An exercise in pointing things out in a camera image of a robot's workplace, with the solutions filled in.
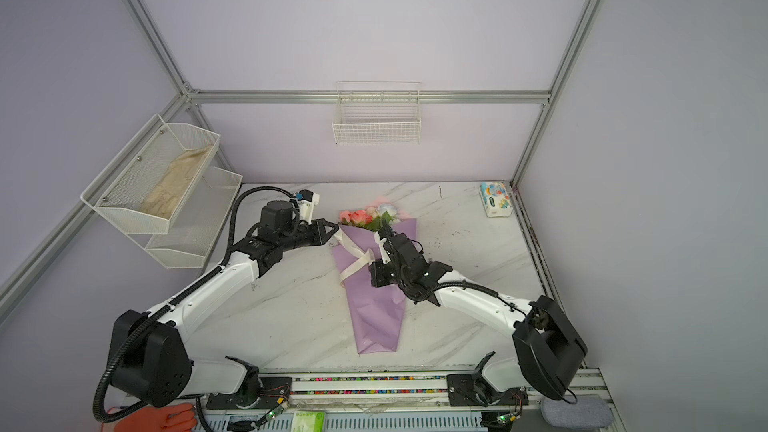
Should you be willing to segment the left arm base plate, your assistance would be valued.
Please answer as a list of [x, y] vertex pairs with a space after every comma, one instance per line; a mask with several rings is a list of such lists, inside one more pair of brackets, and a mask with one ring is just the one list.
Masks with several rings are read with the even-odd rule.
[[292, 388], [289, 376], [259, 376], [246, 379], [232, 394], [212, 394], [207, 398], [209, 410], [268, 410], [280, 398], [288, 399]]

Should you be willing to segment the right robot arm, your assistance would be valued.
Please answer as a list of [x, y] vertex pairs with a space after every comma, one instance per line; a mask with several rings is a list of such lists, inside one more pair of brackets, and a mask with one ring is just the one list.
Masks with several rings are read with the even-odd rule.
[[510, 338], [523, 379], [546, 398], [564, 401], [588, 353], [552, 298], [513, 297], [473, 282], [452, 266], [428, 260], [416, 241], [385, 226], [374, 235], [381, 257], [369, 266], [371, 285], [397, 286], [414, 304], [461, 312]]

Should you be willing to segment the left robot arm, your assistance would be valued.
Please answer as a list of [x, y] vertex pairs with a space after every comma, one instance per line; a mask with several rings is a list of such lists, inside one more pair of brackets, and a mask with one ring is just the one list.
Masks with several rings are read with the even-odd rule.
[[339, 226], [313, 216], [317, 193], [281, 189], [282, 199], [268, 202], [259, 222], [237, 237], [242, 202], [261, 190], [254, 187], [235, 199], [219, 264], [166, 301], [116, 319], [92, 403], [98, 422], [117, 422], [144, 407], [161, 408], [192, 396], [225, 395], [242, 408], [264, 396], [258, 366], [231, 355], [195, 358], [186, 344], [214, 311], [263, 277], [285, 253], [323, 246]]

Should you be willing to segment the pink purple wrapping paper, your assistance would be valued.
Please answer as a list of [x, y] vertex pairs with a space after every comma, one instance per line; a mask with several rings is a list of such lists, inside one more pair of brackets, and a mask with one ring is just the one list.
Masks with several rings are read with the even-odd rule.
[[374, 288], [369, 267], [345, 282], [347, 303], [360, 355], [395, 352], [405, 314], [405, 295], [395, 285]]

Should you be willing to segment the white blue fake rose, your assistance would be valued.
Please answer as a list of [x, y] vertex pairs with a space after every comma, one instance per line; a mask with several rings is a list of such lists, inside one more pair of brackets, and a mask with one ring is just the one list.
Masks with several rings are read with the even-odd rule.
[[382, 203], [377, 210], [381, 217], [386, 216], [388, 219], [395, 219], [398, 214], [398, 209], [391, 203]]

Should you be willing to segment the cream printed ribbon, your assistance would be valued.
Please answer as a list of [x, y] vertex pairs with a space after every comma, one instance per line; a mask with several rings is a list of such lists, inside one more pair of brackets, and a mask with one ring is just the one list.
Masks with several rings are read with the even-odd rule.
[[374, 241], [375, 233], [352, 226], [341, 226], [334, 235], [336, 245], [331, 248], [331, 252], [339, 272], [339, 282], [343, 287], [349, 278], [380, 259], [379, 249]]

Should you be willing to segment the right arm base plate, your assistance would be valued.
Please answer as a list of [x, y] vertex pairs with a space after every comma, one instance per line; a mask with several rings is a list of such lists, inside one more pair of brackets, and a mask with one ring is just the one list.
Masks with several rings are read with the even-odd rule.
[[505, 391], [495, 389], [481, 375], [449, 374], [446, 376], [448, 402], [451, 407], [526, 406], [529, 398], [525, 387]]

